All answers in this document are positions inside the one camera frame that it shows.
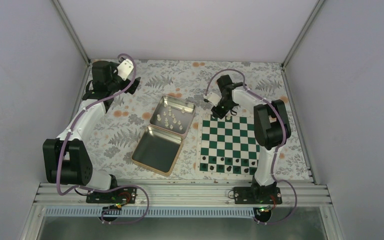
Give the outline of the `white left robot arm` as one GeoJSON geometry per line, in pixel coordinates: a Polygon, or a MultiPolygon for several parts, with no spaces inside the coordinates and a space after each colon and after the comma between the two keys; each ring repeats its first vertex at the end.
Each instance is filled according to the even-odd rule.
{"type": "Polygon", "coordinates": [[[74,118],[62,133],[42,145],[45,175],[49,183],[57,185],[60,195],[65,194],[61,185],[73,185],[99,192],[104,201],[111,203],[120,191],[115,176],[93,168],[86,143],[114,98],[122,93],[134,94],[140,78],[136,76],[135,62],[127,57],[120,57],[118,62],[96,61],[91,74],[74,118]]]}

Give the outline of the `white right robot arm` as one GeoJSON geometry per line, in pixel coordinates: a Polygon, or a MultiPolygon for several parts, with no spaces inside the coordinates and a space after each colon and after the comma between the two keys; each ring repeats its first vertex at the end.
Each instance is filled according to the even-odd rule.
{"type": "Polygon", "coordinates": [[[205,98],[213,104],[213,117],[222,119],[236,106],[244,107],[253,114],[254,137],[260,146],[260,153],[256,172],[245,195],[262,204],[277,194],[274,166],[280,148],[292,134],[285,103],[280,99],[265,99],[243,82],[234,83],[229,75],[220,76],[216,84],[221,95],[205,98]]]}

